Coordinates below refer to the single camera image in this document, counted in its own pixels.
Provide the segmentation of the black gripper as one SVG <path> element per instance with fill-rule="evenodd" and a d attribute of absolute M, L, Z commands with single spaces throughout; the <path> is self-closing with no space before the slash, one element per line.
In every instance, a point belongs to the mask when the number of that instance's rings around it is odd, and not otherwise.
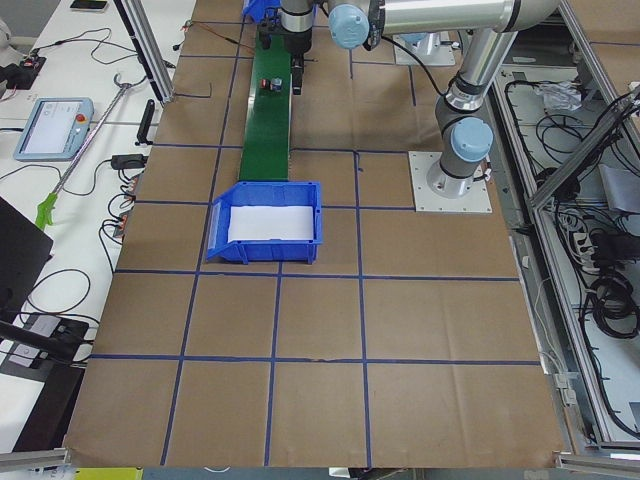
<path fill-rule="evenodd" d="M 304 54 L 312 46 L 314 2 L 312 0 L 282 0 L 276 14 L 266 13 L 258 23 L 261 48 L 271 48 L 272 35 L 284 37 L 284 48 L 291 57 L 291 92 L 302 94 Z"/>

